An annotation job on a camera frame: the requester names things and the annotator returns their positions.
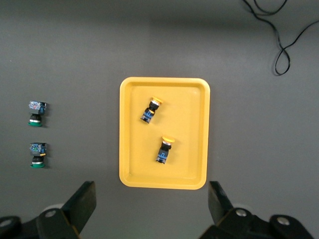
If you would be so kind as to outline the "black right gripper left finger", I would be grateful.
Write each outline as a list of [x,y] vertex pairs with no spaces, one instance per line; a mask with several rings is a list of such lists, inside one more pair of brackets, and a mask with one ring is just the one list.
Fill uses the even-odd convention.
[[95,208],[95,182],[86,181],[61,208],[48,209],[37,217],[39,239],[80,239]]

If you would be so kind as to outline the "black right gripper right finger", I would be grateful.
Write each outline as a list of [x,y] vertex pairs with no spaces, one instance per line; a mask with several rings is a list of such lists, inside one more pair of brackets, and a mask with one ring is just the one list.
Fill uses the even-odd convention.
[[268,239],[268,223],[244,208],[234,207],[217,181],[210,181],[208,207],[214,225],[199,239]]

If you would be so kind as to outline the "yellow mushroom push button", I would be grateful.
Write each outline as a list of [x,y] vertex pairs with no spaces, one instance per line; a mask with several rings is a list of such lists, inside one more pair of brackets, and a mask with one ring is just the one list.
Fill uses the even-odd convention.
[[140,119],[146,123],[150,123],[152,118],[154,117],[156,111],[163,103],[163,100],[157,97],[152,97],[152,99],[149,102],[148,107],[144,110],[142,116]]
[[156,157],[156,162],[166,164],[169,151],[171,150],[174,142],[175,139],[173,137],[162,136],[161,146]]

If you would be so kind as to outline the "green mushroom push button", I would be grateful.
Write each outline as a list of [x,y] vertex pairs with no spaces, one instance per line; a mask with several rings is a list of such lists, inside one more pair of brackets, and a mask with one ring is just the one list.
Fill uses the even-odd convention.
[[43,168],[47,146],[45,142],[33,142],[30,144],[29,151],[32,156],[31,168]]
[[28,104],[28,112],[30,118],[28,124],[30,126],[41,127],[42,126],[42,115],[45,114],[47,108],[46,102],[30,101]]

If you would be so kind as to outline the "yellow plastic tray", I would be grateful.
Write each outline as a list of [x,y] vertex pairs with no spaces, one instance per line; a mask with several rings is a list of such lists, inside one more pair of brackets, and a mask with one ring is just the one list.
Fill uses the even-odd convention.
[[[163,100],[150,123],[152,97]],[[206,182],[210,87],[200,78],[129,77],[120,85],[119,177],[129,187],[197,190]],[[162,136],[175,139],[156,162]]]

